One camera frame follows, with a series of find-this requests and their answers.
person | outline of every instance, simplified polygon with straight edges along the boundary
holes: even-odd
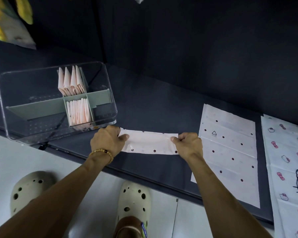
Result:
[[[127,134],[118,137],[119,132],[115,126],[99,129],[91,139],[92,153],[86,161],[5,222],[0,227],[0,238],[62,237],[100,171],[128,140]],[[214,238],[271,237],[209,168],[196,133],[182,133],[171,141],[195,176]],[[117,224],[114,238],[141,237],[140,224],[137,217],[124,217]]]

transparent storage bin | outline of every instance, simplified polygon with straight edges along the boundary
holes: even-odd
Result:
[[[58,68],[82,70],[87,93],[63,97],[58,90]],[[92,122],[69,126],[66,101],[87,98]],[[6,136],[27,145],[116,123],[117,108],[106,66],[88,62],[0,74],[0,103]]]

tile grout line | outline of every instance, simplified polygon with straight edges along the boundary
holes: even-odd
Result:
[[[172,229],[172,235],[171,235],[171,238],[173,237],[173,232],[174,232],[174,224],[175,224],[175,219],[177,217],[177,211],[178,211],[178,204],[179,204],[179,198],[177,198],[178,201],[177,201],[177,208],[175,209],[175,216],[174,216],[174,222],[173,222],[173,229]]]

forearm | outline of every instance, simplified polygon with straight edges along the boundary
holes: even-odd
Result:
[[[214,238],[271,237],[225,188],[202,157],[188,164],[197,181]]]
[[[0,227],[3,237],[62,237],[94,180],[110,160],[96,154]]]

white tile floor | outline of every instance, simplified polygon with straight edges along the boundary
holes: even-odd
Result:
[[[15,183],[37,170],[53,172],[58,180],[79,164],[0,137],[0,225],[10,218],[10,195]],[[88,191],[70,227],[68,237],[112,237],[123,180],[101,172]],[[212,238],[205,209],[151,190],[148,237]]]

